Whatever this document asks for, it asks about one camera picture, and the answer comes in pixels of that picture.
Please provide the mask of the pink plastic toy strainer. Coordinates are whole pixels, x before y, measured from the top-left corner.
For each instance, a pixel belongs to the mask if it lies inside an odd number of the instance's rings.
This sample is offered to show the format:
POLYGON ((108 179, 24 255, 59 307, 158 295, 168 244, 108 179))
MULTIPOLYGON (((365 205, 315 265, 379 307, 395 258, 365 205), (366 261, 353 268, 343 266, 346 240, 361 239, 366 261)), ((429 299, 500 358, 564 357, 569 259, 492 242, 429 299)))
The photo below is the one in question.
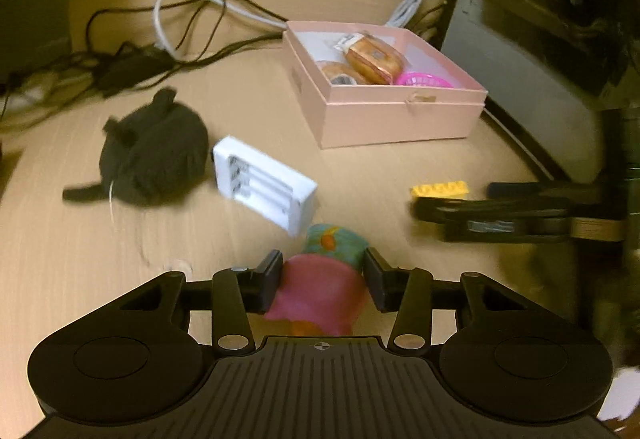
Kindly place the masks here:
POLYGON ((452 88, 452 84, 446 79, 429 73, 405 72, 394 81, 396 86, 423 87, 423 88, 452 88))

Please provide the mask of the black plush toy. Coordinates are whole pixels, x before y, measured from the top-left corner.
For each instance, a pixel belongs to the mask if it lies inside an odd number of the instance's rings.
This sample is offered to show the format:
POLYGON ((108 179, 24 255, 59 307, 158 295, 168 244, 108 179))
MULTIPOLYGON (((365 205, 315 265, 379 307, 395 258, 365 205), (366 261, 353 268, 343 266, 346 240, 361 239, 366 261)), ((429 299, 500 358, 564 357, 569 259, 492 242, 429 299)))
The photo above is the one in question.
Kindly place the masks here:
POLYGON ((134 206, 169 202, 205 174, 208 131, 198 113, 176 100, 177 90, 158 90, 150 103, 103 126, 99 182, 66 188, 66 202, 117 198, 134 206))

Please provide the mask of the black power adapter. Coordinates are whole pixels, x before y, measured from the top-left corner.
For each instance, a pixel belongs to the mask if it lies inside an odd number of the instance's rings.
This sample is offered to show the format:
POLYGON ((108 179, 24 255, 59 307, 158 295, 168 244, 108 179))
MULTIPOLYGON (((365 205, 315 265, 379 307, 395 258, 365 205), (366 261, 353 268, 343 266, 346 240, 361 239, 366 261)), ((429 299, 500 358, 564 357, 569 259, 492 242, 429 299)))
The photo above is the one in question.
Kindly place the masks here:
POLYGON ((168 72, 175 60, 155 46, 121 54, 96 67, 92 72, 93 88, 109 96, 130 89, 142 81, 168 72))

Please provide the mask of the pink and teal bird toy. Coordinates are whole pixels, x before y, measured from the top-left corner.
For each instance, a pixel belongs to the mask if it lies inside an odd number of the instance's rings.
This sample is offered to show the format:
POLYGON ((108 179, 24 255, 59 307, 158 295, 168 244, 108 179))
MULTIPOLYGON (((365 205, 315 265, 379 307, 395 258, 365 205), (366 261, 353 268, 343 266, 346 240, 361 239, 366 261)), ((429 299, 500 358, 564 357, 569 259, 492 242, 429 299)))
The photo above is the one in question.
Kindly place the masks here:
POLYGON ((319 223, 303 251, 283 263, 265 318, 288 321, 298 336, 346 336, 368 297, 362 259, 369 242, 341 225, 319 223))

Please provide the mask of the pink cardboard box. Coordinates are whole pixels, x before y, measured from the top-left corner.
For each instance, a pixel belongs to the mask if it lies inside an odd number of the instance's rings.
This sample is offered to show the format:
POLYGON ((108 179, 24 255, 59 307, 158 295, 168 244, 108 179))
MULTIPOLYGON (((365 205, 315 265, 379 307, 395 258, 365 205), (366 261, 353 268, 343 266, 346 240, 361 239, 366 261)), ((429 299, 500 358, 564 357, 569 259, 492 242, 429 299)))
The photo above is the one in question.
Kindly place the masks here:
POLYGON ((408 29, 290 21, 282 49, 297 101, 322 148, 463 139, 485 106, 486 89, 408 29), (396 49, 407 63, 407 73, 430 75, 446 81, 446 86, 337 84, 324 69, 347 64, 336 45, 360 32, 396 49))

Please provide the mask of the packaged sliced bread loaf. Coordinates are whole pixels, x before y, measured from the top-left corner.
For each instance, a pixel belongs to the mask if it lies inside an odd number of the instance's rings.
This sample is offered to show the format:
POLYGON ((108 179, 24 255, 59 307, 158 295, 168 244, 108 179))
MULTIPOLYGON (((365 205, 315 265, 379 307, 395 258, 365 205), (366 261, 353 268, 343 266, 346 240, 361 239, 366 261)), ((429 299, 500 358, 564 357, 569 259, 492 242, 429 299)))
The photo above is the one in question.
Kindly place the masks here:
POLYGON ((395 84, 406 67, 400 52, 368 32, 341 36, 334 48, 370 84, 395 84))

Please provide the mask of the round bun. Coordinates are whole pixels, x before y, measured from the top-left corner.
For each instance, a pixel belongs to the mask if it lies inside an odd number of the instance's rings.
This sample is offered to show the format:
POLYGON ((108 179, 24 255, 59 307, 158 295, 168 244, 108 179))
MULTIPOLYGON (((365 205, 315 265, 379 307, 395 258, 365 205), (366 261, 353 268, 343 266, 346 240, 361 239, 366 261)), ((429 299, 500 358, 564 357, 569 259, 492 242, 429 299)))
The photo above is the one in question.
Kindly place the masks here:
POLYGON ((352 66, 341 62, 319 61, 318 69, 333 86, 364 86, 370 84, 352 66))

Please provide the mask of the yellow toy brick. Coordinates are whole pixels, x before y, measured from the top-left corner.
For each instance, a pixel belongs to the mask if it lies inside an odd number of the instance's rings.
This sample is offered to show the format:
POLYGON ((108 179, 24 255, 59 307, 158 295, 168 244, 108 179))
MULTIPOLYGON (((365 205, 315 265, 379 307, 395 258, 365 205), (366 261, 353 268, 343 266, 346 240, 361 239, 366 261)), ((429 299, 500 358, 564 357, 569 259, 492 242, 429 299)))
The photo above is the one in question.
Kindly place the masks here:
POLYGON ((464 181, 423 183, 410 188, 414 198, 465 198, 469 194, 469 187, 464 181))

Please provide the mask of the computer tower case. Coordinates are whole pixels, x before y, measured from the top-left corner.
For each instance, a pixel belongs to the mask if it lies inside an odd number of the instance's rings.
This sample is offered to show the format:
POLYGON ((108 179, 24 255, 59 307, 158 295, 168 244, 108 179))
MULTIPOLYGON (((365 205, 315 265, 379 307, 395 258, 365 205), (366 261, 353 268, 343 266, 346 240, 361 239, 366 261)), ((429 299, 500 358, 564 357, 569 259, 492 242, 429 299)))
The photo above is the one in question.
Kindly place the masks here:
POLYGON ((551 178, 597 177, 602 112, 639 99, 639 0, 450 0, 437 42, 551 178))

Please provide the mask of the white battery charger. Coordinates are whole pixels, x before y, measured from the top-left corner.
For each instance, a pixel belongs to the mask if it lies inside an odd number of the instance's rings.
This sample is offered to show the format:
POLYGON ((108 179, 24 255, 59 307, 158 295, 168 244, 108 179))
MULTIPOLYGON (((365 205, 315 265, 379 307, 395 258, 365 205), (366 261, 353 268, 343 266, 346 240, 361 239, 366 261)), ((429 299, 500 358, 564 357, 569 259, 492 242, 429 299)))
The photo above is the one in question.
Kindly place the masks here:
POLYGON ((303 233, 314 215, 318 184, 234 136, 212 148, 218 191, 292 237, 303 233))

